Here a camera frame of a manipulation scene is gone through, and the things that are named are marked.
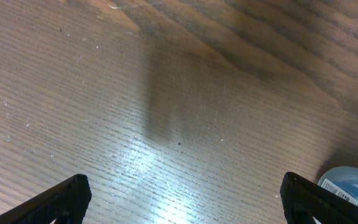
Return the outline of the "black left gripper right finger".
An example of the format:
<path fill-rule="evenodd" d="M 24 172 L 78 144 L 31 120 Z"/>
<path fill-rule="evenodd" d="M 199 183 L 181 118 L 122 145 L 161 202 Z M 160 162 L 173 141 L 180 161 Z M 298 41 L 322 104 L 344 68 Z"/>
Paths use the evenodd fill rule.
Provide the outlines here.
<path fill-rule="evenodd" d="M 294 172 L 284 175 L 280 195 L 288 224 L 358 224 L 357 205 Z"/>

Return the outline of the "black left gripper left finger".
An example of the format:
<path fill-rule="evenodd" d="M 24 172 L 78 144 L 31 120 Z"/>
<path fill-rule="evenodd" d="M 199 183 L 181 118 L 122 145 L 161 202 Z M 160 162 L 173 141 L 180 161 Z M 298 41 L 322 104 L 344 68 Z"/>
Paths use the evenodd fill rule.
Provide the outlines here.
<path fill-rule="evenodd" d="M 84 174 L 76 174 L 0 215 L 0 223 L 81 224 L 91 201 Z"/>

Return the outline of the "clear plastic container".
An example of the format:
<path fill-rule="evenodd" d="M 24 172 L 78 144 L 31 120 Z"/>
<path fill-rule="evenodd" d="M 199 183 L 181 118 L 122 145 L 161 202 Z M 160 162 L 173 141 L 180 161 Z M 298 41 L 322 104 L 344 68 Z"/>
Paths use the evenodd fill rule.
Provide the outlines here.
<path fill-rule="evenodd" d="M 341 166 L 325 172 L 318 185 L 358 206 L 358 168 Z"/>

